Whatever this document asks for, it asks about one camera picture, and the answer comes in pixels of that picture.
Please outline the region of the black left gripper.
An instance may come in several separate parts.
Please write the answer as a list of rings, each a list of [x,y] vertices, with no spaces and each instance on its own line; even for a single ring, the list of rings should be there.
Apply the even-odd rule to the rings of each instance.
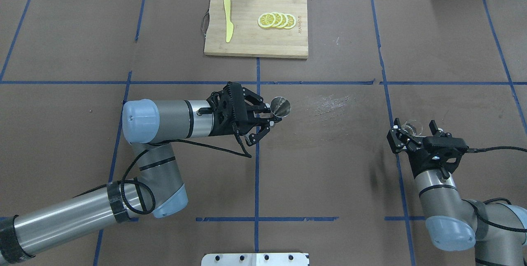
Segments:
[[[206,101],[213,117],[209,136],[226,136],[238,131],[245,135],[245,143],[250,147],[260,142],[278,123],[258,125],[255,133],[248,133],[252,129],[248,115],[271,114],[271,110],[262,96],[238,82],[227,82],[222,90],[211,93]]]

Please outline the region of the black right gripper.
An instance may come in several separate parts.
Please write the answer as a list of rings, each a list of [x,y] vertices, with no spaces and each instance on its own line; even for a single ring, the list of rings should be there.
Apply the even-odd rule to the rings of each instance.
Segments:
[[[439,170],[442,176],[450,176],[469,147],[463,139],[445,135],[435,120],[430,121],[429,129],[432,136],[413,138],[410,128],[403,128],[400,119],[394,119],[387,133],[390,150],[393,154],[407,150],[414,176],[428,170]]]

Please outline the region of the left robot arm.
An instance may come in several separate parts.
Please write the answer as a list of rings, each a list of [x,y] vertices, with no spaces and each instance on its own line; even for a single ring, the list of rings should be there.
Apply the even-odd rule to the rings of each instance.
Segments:
[[[1,84],[1,216],[36,210],[119,179],[133,161],[122,134],[125,100],[204,100],[221,84]],[[221,204],[254,211],[255,159],[185,143],[175,157],[189,204],[156,219],[113,225],[47,250],[27,266],[199,266],[205,254],[254,252],[252,225],[200,224]]]

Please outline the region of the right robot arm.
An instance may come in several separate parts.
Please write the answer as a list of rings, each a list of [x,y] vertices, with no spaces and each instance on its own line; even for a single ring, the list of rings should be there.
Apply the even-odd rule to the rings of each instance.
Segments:
[[[503,197],[463,200],[453,173],[465,154],[500,150],[470,148],[462,138],[429,123],[430,136],[394,119],[387,133],[392,153],[406,153],[432,244],[442,251],[474,249],[477,266],[525,266],[526,209]]]

